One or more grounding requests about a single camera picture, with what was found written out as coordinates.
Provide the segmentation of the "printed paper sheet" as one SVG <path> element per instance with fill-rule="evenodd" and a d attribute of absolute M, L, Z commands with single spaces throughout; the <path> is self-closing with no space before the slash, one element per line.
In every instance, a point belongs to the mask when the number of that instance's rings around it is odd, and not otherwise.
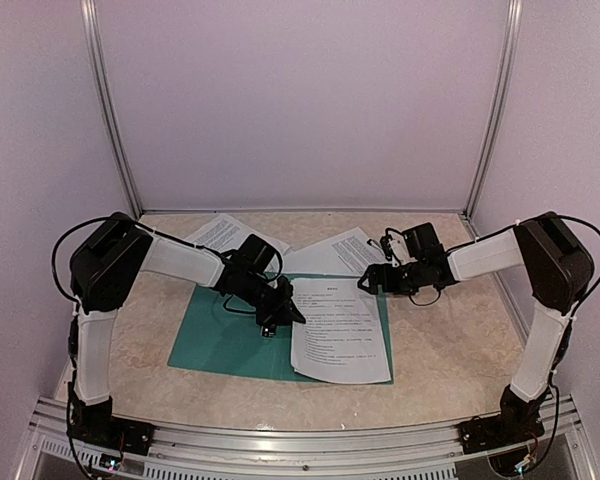
<path fill-rule="evenodd" d="M 283 272 L 359 278 L 370 265 L 385 262 L 369 240 L 362 228 L 350 229 L 285 255 Z"/>
<path fill-rule="evenodd" d="M 218 252 L 238 249 L 249 235 L 256 235 L 284 256 L 291 246 L 265 235 L 228 214 L 219 214 L 213 220 L 186 237 L 188 242 L 204 245 Z"/>

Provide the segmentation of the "silver clipboard clip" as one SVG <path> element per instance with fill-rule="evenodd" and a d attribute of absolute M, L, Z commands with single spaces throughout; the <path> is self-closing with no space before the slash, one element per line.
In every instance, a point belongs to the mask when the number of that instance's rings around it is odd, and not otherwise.
<path fill-rule="evenodd" d="M 378 250 L 380 250 L 380 251 L 384 251 L 384 247 L 378 241 L 376 241 L 374 239 L 371 239 L 371 238 L 368 239 L 367 240 L 367 244 L 370 245 L 370 246 L 372 246 L 372 247 L 374 247 L 374 248 L 376 248 L 376 249 L 378 249 Z"/>

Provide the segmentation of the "paper sheets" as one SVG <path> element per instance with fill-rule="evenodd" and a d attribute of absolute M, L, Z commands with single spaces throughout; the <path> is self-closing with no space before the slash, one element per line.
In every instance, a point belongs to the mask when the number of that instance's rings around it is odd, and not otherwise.
<path fill-rule="evenodd" d="M 291 335 L 297 374 L 344 385 L 392 380 L 377 298 L 353 278 L 298 277 L 293 299 L 305 319 Z"/>

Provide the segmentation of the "dark teal folder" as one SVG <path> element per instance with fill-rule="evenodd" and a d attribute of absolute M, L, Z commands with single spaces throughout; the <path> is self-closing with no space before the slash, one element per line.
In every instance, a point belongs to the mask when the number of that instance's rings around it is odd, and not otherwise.
<path fill-rule="evenodd" d="M 334 276 L 300 276 L 320 278 Z M 380 310 L 393 381 L 387 302 L 375 296 Z M 168 364 L 207 373 L 267 380 L 321 382 L 297 374 L 291 365 L 293 323 L 279 328 L 273 338 L 261 335 L 254 319 L 228 312 L 219 294 L 195 289 L 176 337 Z"/>

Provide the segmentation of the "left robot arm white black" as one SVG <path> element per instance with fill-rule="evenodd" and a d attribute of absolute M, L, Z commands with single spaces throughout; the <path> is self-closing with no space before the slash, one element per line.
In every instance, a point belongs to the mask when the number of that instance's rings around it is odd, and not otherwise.
<path fill-rule="evenodd" d="M 138 275 L 151 272 L 194 283 L 249 305 L 265 337 L 305 321 L 288 278 L 265 270 L 281 254 L 250 234 L 236 249 L 219 252 L 174 237 L 115 212 L 93 220 L 95 230 L 69 262 L 75 302 L 69 352 L 75 378 L 69 388 L 72 437 L 113 443 L 125 424 L 112 414 L 108 373 L 113 326 Z"/>

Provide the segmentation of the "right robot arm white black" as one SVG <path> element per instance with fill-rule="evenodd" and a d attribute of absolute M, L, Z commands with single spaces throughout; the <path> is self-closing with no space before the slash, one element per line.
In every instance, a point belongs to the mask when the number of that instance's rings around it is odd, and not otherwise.
<path fill-rule="evenodd" d="M 594 261 L 568 221 L 547 212 L 452 248 L 443 246 L 431 223 L 388 228 L 380 240 L 385 262 L 368 266 L 357 282 L 371 295 L 411 297 L 424 287 L 442 292 L 501 270 L 525 269 L 534 300 L 531 329 L 491 423 L 492 436 L 503 444 L 515 442 L 536 420 L 568 349 L 576 312 L 589 294 Z"/>

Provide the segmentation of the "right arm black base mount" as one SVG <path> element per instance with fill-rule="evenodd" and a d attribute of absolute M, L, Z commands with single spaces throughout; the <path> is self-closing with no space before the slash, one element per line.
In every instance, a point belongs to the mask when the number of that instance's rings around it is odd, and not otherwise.
<path fill-rule="evenodd" d="M 463 453 L 498 449 L 542 436 L 545 429 L 539 409 L 549 392 L 547 387 L 537 398 L 524 401 L 508 385 L 500 398 L 497 414 L 474 416 L 457 425 Z"/>

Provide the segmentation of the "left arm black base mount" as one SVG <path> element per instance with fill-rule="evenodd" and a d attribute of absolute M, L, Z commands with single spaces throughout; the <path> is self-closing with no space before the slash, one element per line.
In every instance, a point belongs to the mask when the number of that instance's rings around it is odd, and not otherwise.
<path fill-rule="evenodd" d="M 111 397 L 88 406 L 78 398 L 73 382 L 68 392 L 70 438 L 122 453 L 148 455 L 155 432 L 153 424 L 114 416 Z"/>

